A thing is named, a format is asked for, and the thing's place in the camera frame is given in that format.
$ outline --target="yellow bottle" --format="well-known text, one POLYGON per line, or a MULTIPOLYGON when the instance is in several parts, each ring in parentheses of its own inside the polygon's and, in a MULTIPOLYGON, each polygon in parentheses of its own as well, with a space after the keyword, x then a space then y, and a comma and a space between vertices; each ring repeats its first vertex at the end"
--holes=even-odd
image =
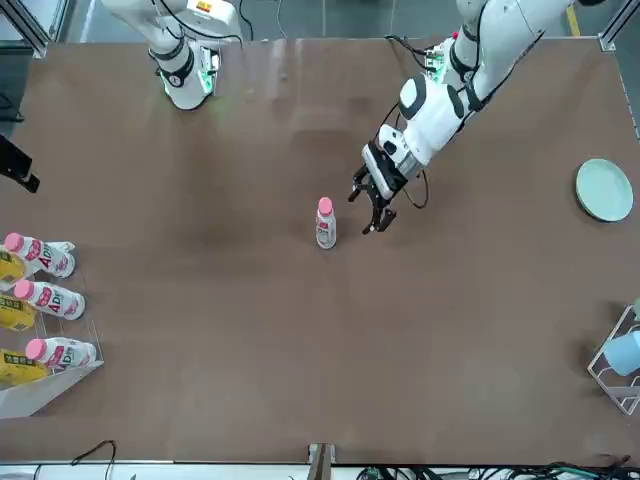
POLYGON ((44 365, 28 359, 22 353, 0 348, 0 382, 20 385, 47 375, 49 369, 44 365))
POLYGON ((25 265, 17 255, 0 250, 0 282, 15 283, 24 277, 25 265))
POLYGON ((36 310, 24 300, 0 295, 0 327, 22 332, 33 327, 36 310))

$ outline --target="white bottle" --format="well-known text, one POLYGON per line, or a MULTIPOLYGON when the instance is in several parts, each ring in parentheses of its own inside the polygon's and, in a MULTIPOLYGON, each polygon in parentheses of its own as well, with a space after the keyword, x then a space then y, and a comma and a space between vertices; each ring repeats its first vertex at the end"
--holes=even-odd
POLYGON ((13 294, 41 312, 67 320, 76 320, 84 312, 82 295, 50 283, 22 279, 16 283, 13 294))
POLYGON ((27 358, 47 367, 82 367, 95 361, 96 347, 64 337, 35 338, 27 344, 27 358))
POLYGON ((60 278, 67 278, 76 267, 73 255, 52 247, 37 238, 10 233, 4 239, 4 247, 37 269, 60 278))
POLYGON ((322 197, 316 212, 316 240, 320 248, 328 250, 336 244, 336 216, 331 199, 322 197))

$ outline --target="brown table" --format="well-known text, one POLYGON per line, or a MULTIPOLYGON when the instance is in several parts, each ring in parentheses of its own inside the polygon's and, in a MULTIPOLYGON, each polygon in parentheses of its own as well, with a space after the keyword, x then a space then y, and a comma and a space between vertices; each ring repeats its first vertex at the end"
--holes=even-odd
POLYGON ((400 197, 390 231, 363 237, 350 178, 414 68, 383 40, 255 43, 226 52, 219 98, 181 112, 144 45, 34 63, 15 141, 42 186, 2 182, 1 233, 78 245, 106 364, 2 422, 0 455, 105 438, 134 459, 302 461, 312 442, 341 462, 637 453, 637 418, 585 369, 640 292, 640 216, 598 223, 573 190, 593 156, 640 185, 615 58, 541 42, 432 162, 429 207, 400 197))

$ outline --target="bottle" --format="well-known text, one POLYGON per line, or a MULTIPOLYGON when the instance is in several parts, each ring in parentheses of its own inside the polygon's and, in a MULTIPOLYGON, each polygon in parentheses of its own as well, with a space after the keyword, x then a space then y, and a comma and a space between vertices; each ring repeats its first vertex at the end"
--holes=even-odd
POLYGON ((613 371, 626 377, 640 368, 640 332, 629 332, 607 341, 602 353, 613 371))
POLYGON ((20 257, 6 250, 0 250, 0 282, 13 285, 24 277, 26 271, 26 266, 20 257))
POLYGON ((16 283, 13 294, 41 312, 67 320, 76 320, 84 312, 85 300, 82 295, 50 283, 23 279, 16 283))
POLYGON ((0 349, 0 382, 20 385, 49 375, 49 369, 22 353, 0 349))
POLYGON ((96 347, 64 337, 35 338, 27 344, 27 358, 47 367, 82 367, 95 361, 96 347))
POLYGON ((0 295, 0 327, 22 332, 33 327, 36 311, 24 300, 0 295))
POLYGON ((37 238, 10 233, 4 239, 4 248, 23 258, 29 265, 60 278, 67 278, 76 267, 73 255, 52 247, 37 238))
POLYGON ((316 213, 316 240, 320 248, 328 250, 336 244, 336 217, 331 199, 322 197, 316 213))

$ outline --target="green plate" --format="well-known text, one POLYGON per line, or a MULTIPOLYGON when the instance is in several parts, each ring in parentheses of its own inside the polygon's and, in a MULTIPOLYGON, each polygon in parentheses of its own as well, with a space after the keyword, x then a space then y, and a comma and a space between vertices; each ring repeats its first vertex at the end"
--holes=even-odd
POLYGON ((604 158, 592 158, 582 164, 576 177, 576 193, 587 213, 605 222, 622 220, 633 207, 629 179, 604 158))

